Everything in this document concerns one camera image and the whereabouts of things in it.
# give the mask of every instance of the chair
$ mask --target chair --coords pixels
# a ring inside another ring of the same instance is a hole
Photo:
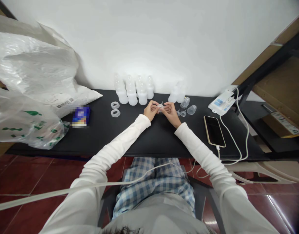
[[[290,161],[238,162],[226,165],[232,176],[246,184],[292,184],[299,182],[299,163]],[[252,179],[245,179],[235,172],[253,172]],[[260,173],[269,177],[260,177]]]
[[[225,234],[225,229],[223,225],[223,220],[220,214],[220,205],[219,198],[214,189],[197,179],[194,179],[187,174],[185,174],[186,178],[190,182],[191,186],[194,189],[194,197],[195,197],[195,213],[196,218],[202,221],[202,216],[204,213],[204,207],[206,203],[206,198],[208,199],[215,219],[217,221],[218,227],[222,234]],[[116,204],[117,194],[120,192],[120,185],[112,186],[108,191],[104,193],[101,199],[100,211],[99,211],[99,220],[97,226],[102,228],[105,214],[108,214],[109,220],[113,217],[113,210]]]

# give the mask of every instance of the red tile floor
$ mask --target red tile floor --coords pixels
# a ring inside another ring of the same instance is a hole
[[[121,158],[107,171],[108,181],[118,181],[133,158]],[[190,159],[180,159],[186,171],[191,170]],[[41,157],[4,155],[0,157],[0,203],[65,189],[79,176],[85,162]],[[197,178],[195,166],[189,173]],[[199,171],[199,176],[206,173]],[[209,177],[200,179],[211,185]],[[254,207],[282,234],[297,233],[299,225],[299,184],[242,185]],[[38,233],[44,223],[64,200],[65,196],[36,201],[0,211],[0,234]],[[206,203],[203,221],[219,233],[211,207]]]

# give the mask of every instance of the person's left hand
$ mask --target person's left hand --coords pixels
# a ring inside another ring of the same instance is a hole
[[[143,115],[145,115],[150,122],[153,120],[156,114],[159,114],[158,110],[160,109],[160,107],[157,107],[158,105],[158,102],[151,100],[148,103],[147,107],[144,109]]]

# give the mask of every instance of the blue checkered pajama pants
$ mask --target blue checkered pajama pants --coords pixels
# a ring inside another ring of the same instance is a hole
[[[143,180],[130,185],[123,185],[117,195],[117,202],[112,220],[135,208],[140,202],[155,194],[174,193],[181,196],[189,204],[195,214],[195,197],[193,188],[185,178],[185,174],[177,158],[134,158],[127,170],[124,182],[133,181],[143,176],[146,171],[171,160],[174,165],[166,165],[147,173]]]

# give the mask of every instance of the desk surface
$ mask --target desk surface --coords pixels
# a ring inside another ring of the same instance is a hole
[[[91,117],[88,128],[70,128],[66,136],[51,150],[40,150],[29,147],[23,143],[16,143],[8,153],[21,155],[44,155],[44,156],[93,156],[104,145],[111,142],[118,134],[124,131],[134,122],[139,114],[143,114],[145,106],[139,103],[136,106],[129,104],[120,104],[119,110],[121,115],[113,118],[110,115],[112,108],[110,104],[118,101],[115,91],[97,90],[103,94],[103,97],[91,102]],[[155,94],[153,100],[161,103],[166,102],[169,95]],[[216,155],[215,146],[208,144],[206,129],[204,124],[204,115],[218,117],[207,107],[213,100],[211,97],[189,96],[190,106],[196,105],[197,111],[194,115],[181,117],[181,122],[186,122],[190,129],[203,141]],[[176,109],[180,107],[179,103],[175,104]],[[245,136],[247,129],[237,117],[235,112],[229,111],[222,117],[224,123],[231,131],[236,143],[243,154],[245,152]],[[65,116],[62,120],[71,121],[72,114]],[[238,159],[239,152],[235,147],[228,131],[221,124],[222,132],[225,138],[226,147],[221,148],[220,154],[222,159]],[[175,157],[189,158],[190,153],[183,143],[174,135],[175,128],[169,123],[167,118],[158,114],[152,121],[151,127],[146,129],[135,143],[128,149],[125,156],[131,157]],[[248,139],[249,158],[248,160],[263,160],[264,153],[256,144],[254,139],[249,135]]]
[[[272,111],[275,111],[266,102],[246,101],[242,108],[242,113],[248,123],[258,133],[267,146],[276,153],[299,150],[299,137],[280,138],[262,118],[269,112],[262,106],[266,105]]]

